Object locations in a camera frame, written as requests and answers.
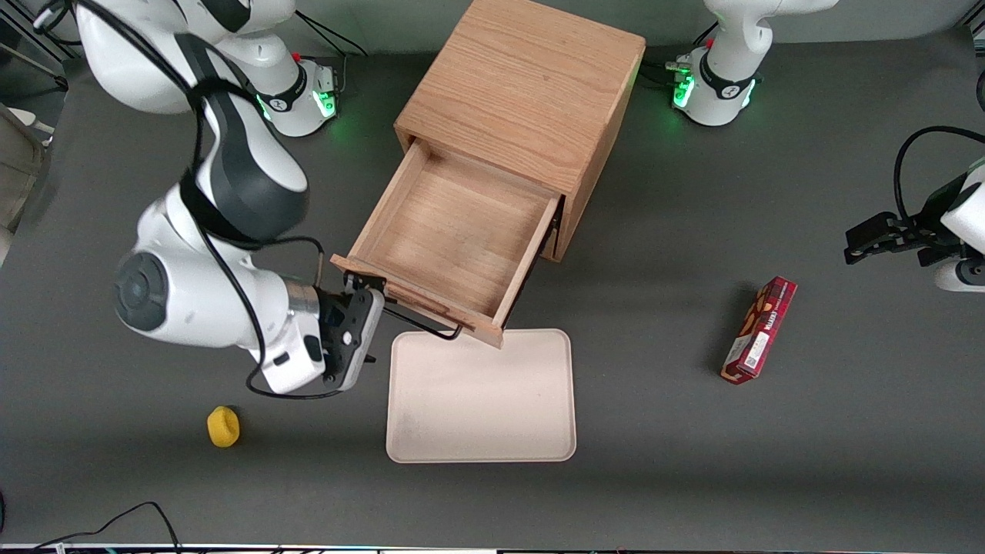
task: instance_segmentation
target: wooden cabinet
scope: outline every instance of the wooden cabinet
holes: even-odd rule
[[[332,262],[499,346],[538,253],[570,244],[643,48],[528,0],[475,0],[397,118],[404,162]]]

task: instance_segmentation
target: wooden drawer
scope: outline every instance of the wooden drawer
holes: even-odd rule
[[[332,263],[386,279],[388,298],[498,348],[559,197],[418,139],[349,255]]]

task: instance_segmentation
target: black cable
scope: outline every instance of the black cable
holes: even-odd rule
[[[301,17],[300,19],[303,22],[305,22],[306,25],[308,25],[309,27],[311,27],[311,30],[314,31],[314,32],[316,32],[318,34],[318,36],[321,36],[326,42],[328,42],[329,44],[331,44],[332,47],[335,48],[335,51],[336,52],[339,52],[339,56],[342,57],[342,85],[340,85],[338,89],[339,89],[339,94],[344,93],[346,91],[346,83],[349,82],[349,77],[347,75],[348,74],[348,71],[349,71],[349,52],[346,52],[345,50],[343,50],[342,48],[340,48],[339,45],[336,44],[334,41],[332,41],[331,38],[329,38],[328,36],[325,36],[325,34],[323,32],[319,31],[318,30],[318,27],[316,27],[311,22],[313,20],[310,21],[310,20],[306,19],[305,17]]]
[[[283,237],[282,239],[274,239],[267,242],[237,242],[224,239],[224,241],[236,246],[237,248],[244,249],[258,249],[264,246],[275,246],[278,244],[290,244],[292,242],[308,242],[313,244],[315,248],[318,249],[318,266],[315,268],[314,281],[312,282],[313,287],[321,287],[321,274],[325,267],[325,247],[321,245],[321,242],[314,238],[305,235],[297,235],[292,237]]]
[[[308,16],[306,16],[305,14],[303,14],[300,10],[295,10],[295,13],[297,14],[298,17],[302,18],[303,20],[305,20],[307,22],[312,22],[314,25],[317,25],[318,27],[320,27],[320,28],[324,29],[325,31],[331,33],[332,35],[337,36],[339,39],[344,40],[345,42],[348,42],[352,46],[355,46],[356,47],[356,50],[358,50],[362,55],[369,56],[369,53],[366,52],[365,48],[363,48],[362,46],[359,46],[358,44],[356,44],[355,41],[349,40],[348,38],[346,38],[342,34],[336,33],[335,31],[332,31],[329,27],[325,26],[324,24],[319,23],[318,21],[316,21],[316,20],[314,20],[312,18],[309,18]]]
[[[978,106],[985,111],[985,71],[978,75],[978,84],[975,85],[975,97],[978,99]]]
[[[199,166],[201,165],[201,161],[203,158],[202,142],[204,138],[204,126],[202,122],[205,120],[205,116],[204,116],[204,108],[202,106],[202,103],[204,102],[205,95],[203,95],[202,93],[198,92],[193,87],[191,87],[184,80],[184,78],[182,78],[181,75],[177,73],[177,71],[167,62],[167,60],[165,60],[164,57],[161,56],[161,54],[157,52],[154,49],[154,47],[150,45],[150,43],[142,35],[138,34],[130,26],[120,21],[119,18],[117,18],[115,15],[110,13],[101,5],[97,4],[94,0],[78,0],[78,2],[87,10],[91,11],[94,15],[102,19],[102,21],[107,26],[109,26],[120,36],[122,36],[123,39],[130,42],[130,44],[133,47],[137,48],[137,50],[140,51],[141,54],[147,57],[148,61],[150,61],[158,70],[164,73],[164,75],[167,76],[178,87],[178,89],[182,92],[182,94],[184,94],[187,98],[193,101],[193,102],[189,102],[189,104],[192,106],[192,110],[195,112],[196,115],[195,147],[192,154],[192,163],[189,166],[188,171],[192,175],[194,175],[194,173],[198,170]],[[223,90],[229,92],[230,94],[235,94],[242,97],[243,99],[249,101],[250,104],[253,105],[257,110],[259,110],[259,106],[252,101],[249,93],[244,91],[242,88],[230,84],[229,87],[223,88]],[[315,400],[319,398],[328,398],[330,396],[335,396],[336,394],[339,394],[341,392],[340,390],[332,390],[329,392],[323,392],[319,394],[278,394],[276,392],[268,392],[266,390],[257,388],[256,386],[253,385],[253,380],[256,378],[257,374],[259,374],[260,371],[263,369],[263,364],[266,361],[266,355],[267,355],[266,341],[263,337],[263,330],[260,327],[260,320],[256,315],[256,310],[253,308],[253,304],[250,302],[249,297],[246,296],[246,293],[243,291],[242,286],[239,284],[239,281],[236,279],[236,276],[232,273],[232,270],[230,269],[229,265],[226,263],[225,260],[223,260],[222,256],[216,250],[216,247],[212,243],[212,240],[209,238],[208,233],[205,231],[205,229],[202,228],[201,224],[194,219],[194,217],[192,218],[192,220],[195,223],[195,227],[198,230],[202,242],[206,246],[206,249],[209,250],[209,253],[216,261],[216,264],[219,265],[219,268],[222,270],[223,274],[226,275],[226,278],[230,281],[230,284],[235,290],[236,295],[239,297],[239,300],[242,303],[243,308],[246,310],[246,315],[250,320],[250,325],[253,327],[253,332],[256,334],[257,343],[259,345],[258,346],[259,356],[256,366],[246,377],[246,388],[248,388],[251,392],[254,392],[261,396],[267,396],[269,398],[290,399],[290,400]],[[315,246],[318,247],[319,261],[324,259],[324,248],[322,248],[321,244],[315,239],[288,237],[286,239],[286,242],[296,242],[301,240],[314,243]],[[320,278],[320,273],[321,272],[319,270],[317,275],[318,278]]]
[[[261,396],[266,396],[268,398],[281,398],[284,400],[317,400],[320,398],[335,396],[336,394],[342,392],[341,390],[330,390],[328,392],[320,392],[318,394],[279,394],[277,392],[269,392],[267,390],[263,390],[262,388],[257,388],[256,385],[253,384],[253,380],[256,379],[256,376],[261,370],[263,370],[263,364],[267,359],[267,341],[263,338],[263,329],[260,328],[260,318],[256,316],[256,310],[253,308],[253,304],[249,301],[249,297],[247,297],[246,292],[243,291],[242,285],[239,284],[239,280],[232,274],[232,270],[229,265],[226,264],[226,261],[219,255],[219,252],[216,250],[216,246],[212,244],[212,240],[209,238],[208,233],[205,232],[205,229],[202,229],[202,226],[197,221],[195,222],[195,228],[198,230],[198,234],[202,238],[202,242],[205,243],[205,248],[209,250],[212,257],[216,259],[217,263],[219,263],[219,268],[223,271],[223,274],[226,275],[227,280],[229,280],[230,284],[235,289],[236,295],[239,296],[239,300],[242,302],[243,308],[246,309],[246,315],[249,317],[250,325],[253,327],[253,333],[257,338],[256,342],[259,345],[259,355],[257,356],[256,366],[254,366],[253,370],[250,371],[248,376],[246,376],[246,388],[248,388],[250,392]]]
[[[56,44],[63,44],[65,46],[81,46],[82,45],[81,40],[65,40],[51,33],[54,30],[54,28],[58,27],[58,24],[60,24],[62,20],[65,19],[65,16],[67,16],[68,14],[71,13],[72,18],[73,19],[75,18],[75,9],[72,7],[71,0],[50,0],[49,2],[41,6],[41,9],[38,10],[37,12],[40,15],[45,10],[50,10],[51,8],[54,8],[58,4],[62,4],[62,9],[58,12],[58,14],[54,17],[54,19],[51,20],[49,23],[42,25],[39,28],[34,28],[34,32],[38,35],[46,36],[48,40],[51,40]]]
[[[715,21],[715,23],[711,24],[711,27],[709,27],[708,29],[705,29],[704,30],[704,33],[698,35],[697,38],[694,39],[694,42],[692,42],[691,44],[693,44],[695,46],[701,44],[701,41],[702,40],[705,40],[708,37],[708,35],[711,35],[711,32],[714,31],[716,27],[718,27],[718,21],[717,20]]]
[[[174,546],[174,552],[178,552],[180,550],[180,546],[179,545],[181,543],[178,540],[177,533],[174,532],[174,527],[171,526],[171,521],[164,514],[164,510],[161,509],[161,506],[157,502],[148,501],[148,502],[142,502],[142,503],[138,504],[137,506],[134,506],[133,508],[127,510],[126,512],[117,514],[112,519],[110,519],[109,521],[107,521],[106,523],[104,523],[102,525],[102,527],[100,527],[99,529],[96,529],[95,531],[81,531],[81,532],[77,532],[77,533],[71,533],[71,534],[67,534],[67,535],[64,535],[64,536],[60,536],[58,538],[52,538],[51,540],[46,540],[46,541],[38,544],[38,546],[32,548],[30,551],[28,551],[28,554],[35,554],[38,550],[44,548],[45,546],[50,546],[52,544],[56,544],[56,543],[59,543],[59,542],[65,542],[66,540],[71,540],[73,538],[77,538],[77,537],[80,537],[80,536],[93,536],[93,535],[100,534],[103,531],[105,531],[110,525],[116,523],[116,521],[118,519],[123,518],[124,516],[126,516],[127,514],[130,514],[131,512],[136,512],[137,510],[139,510],[140,508],[143,508],[145,506],[153,506],[154,509],[158,511],[158,514],[161,516],[161,519],[164,520],[164,525],[167,527],[167,534],[170,536],[171,544]]]
[[[310,22],[309,20],[307,20],[305,18],[301,18],[301,20],[304,22],[305,25],[311,27],[311,30],[312,31],[315,31],[316,33],[318,33],[318,36],[321,36],[322,39],[324,39],[326,42],[328,42],[329,44],[331,44],[332,47],[335,48],[335,51],[336,52],[339,52],[339,56],[340,57],[343,57],[344,58],[344,57],[346,57],[346,56],[349,55],[348,52],[346,52],[345,50],[343,50],[342,48],[340,48],[338,44],[336,44],[335,42],[333,42],[331,38],[329,38],[328,36],[325,36],[325,34],[322,31],[319,31],[318,30],[318,27],[316,27],[312,22]]]
[[[910,146],[920,137],[929,133],[949,133],[952,135],[962,136],[979,143],[985,144],[985,135],[970,131],[968,129],[962,129],[960,127],[951,127],[949,125],[932,125],[930,127],[924,127],[919,131],[913,133],[903,142],[903,145],[899,147],[899,153],[896,154],[896,163],[892,168],[892,194],[896,200],[896,210],[899,212],[899,219],[903,221],[906,227],[916,235],[917,239],[925,244],[928,248],[936,250],[940,253],[946,253],[951,255],[951,252],[939,242],[933,242],[929,237],[924,235],[916,226],[916,222],[910,217],[910,214],[906,212],[906,206],[903,205],[903,190],[902,185],[899,182],[900,174],[903,169],[903,159],[906,158],[906,152],[910,149]]]

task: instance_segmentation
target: yellow sponge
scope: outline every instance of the yellow sponge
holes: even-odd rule
[[[209,439],[220,449],[231,447],[239,439],[239,418],[227,406],[212,410],[206,424],[209,427]]]

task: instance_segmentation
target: gray tabletop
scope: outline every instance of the gray tabletop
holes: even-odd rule
[[[348,251],[399,165],[391,125],[429,60],[352,60],[341,117],[285,141],[313,189],[298,230],[330,251]],[[114,267],[187,162],[193,126],[76,76],[0,270],[3,539],[155,500],[186,542],[981,551],[985,297],[938,291],[912,254],[841,257],[846,229],[892,209],[909,133],[985,128],[970,38],[778,45],[763,73],[719,129],[637,87],[567,258],[542,260],[516,307],[513,326],[571,337],[574,458],[421,466],[384,450],[402,323],[380,324],[379,362],[355,389],[284,402],[247,392],[240,350],[163,344],[116,319]],[[916,147],[914,208],[978,155],[951,137]],[[313,255],[290,246],[259,263],[306,274]],[[717,369],[777,274],[801,288],[763,375],[728,384]],[[205,432],[220,404],[243,421],[229,450]],[[165,537],[135,515],[105,539]]]

